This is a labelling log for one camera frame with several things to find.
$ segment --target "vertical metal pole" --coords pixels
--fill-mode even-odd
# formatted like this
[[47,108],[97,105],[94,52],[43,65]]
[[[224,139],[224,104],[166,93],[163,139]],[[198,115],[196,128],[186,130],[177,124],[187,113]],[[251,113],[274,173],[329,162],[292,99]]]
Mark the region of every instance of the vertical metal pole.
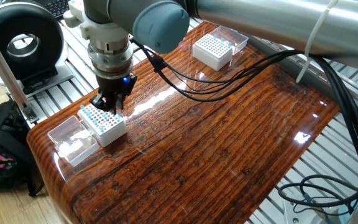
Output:
[[26,106],[30,105],[28,99],[25,97],[25,94],[23,93],[22,89],[17,83],[17,80],[15,79],[12,70],[9,68],[1,52],[0,52],[0,77],[2,78],[9,92],[11,92],[11,95],[13,96],[15,102],[17,103],[17,105],[21,110],[23,110]]

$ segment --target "metal pipe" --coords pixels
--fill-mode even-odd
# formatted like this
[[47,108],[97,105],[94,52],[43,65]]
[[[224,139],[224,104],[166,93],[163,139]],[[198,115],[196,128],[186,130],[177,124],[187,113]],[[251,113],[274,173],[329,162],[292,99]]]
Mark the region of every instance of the metal pipe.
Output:
[[12,73],[12,70],[9,68],[9,65],[6,63],[2,53],[0,52],[0,77],[2,78],[6,88],[11,93],[12,97],[14,98],[15,102],[19,106],[20,109],[24,109],[25,107],[30,106],[28,99],[25,97],[22,89],[20,88],[19,84],[15,76]]
[[[193,11],[202,20],[304,50],[328,3],[329,0],[197,0]],[[340,0],[331,9],[311,53],[358,68],[358,1]]]

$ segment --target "plastic lid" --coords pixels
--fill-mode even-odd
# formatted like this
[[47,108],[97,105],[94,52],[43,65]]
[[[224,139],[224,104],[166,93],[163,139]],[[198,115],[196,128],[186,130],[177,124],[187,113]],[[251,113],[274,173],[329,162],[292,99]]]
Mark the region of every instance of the plastic lid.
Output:
[[219,26],[209,34],[211,34],[214,39],[223,40],[223,42],[229,43],[233,49],[233,55],[240,52],[248,43],[247,36],[223,26]]
[[48,133],[60,157],[77,166],[99,148],[98,142],[79,121],[72,116]]
[[188,13],[176,2],[160,1],[144,9],[134,22],[134,37],[161,54],[178,47],[190,24]]

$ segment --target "glossy wooden tabletop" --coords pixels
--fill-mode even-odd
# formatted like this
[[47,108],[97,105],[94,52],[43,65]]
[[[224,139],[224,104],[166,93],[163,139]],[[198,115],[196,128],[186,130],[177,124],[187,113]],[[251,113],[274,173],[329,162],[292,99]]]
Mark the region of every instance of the glossy wooden tabletop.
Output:
[[[163,57],[204,80],[230,78],[265,57],[248,45],[215,72],[191,56],[191,46],[214,28],[201,24]],[[122,112],[127,134],[78,166],[59,157],[47,133],[76,115],[95,91],[28,136],[50,195],[73,223],[242,224],[338,112],[278,65],[215,103],[185,98],[146,60],[133,72],[139,79]]]

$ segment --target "transparent container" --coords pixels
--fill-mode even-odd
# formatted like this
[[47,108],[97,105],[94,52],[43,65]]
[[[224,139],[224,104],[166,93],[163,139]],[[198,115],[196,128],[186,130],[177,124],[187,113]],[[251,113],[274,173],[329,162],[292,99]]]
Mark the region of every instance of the transparent container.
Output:
[[72,166],[80,162],[99,149],[99,144],[92,137],[92,133],[85,128],[76,116],[72,116],[48,132],[48,137],[56,145],[56,150]]
[[248,43],[247,36],[244,36],[235,30],[223,26],[219,26],[209,34],[218,40],[224,39],[225,44],[231,43],[233,55],[240,52]]

